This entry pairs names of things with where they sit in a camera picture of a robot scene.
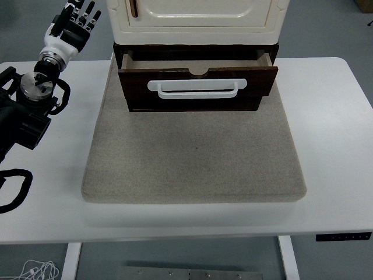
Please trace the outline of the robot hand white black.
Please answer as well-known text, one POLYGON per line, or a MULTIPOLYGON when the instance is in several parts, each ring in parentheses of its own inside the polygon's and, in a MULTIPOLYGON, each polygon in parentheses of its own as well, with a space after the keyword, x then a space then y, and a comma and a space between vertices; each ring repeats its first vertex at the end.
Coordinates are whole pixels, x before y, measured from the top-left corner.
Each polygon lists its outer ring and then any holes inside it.
POLYGON ((81 12, 83 1, 68 1, 59 15, 56 15, 47 29, 44 52, 50 51, 64 61, 76 57, 85 47, 101 11, 90 17, 95 2, 90 1, 86 10, 81 12))

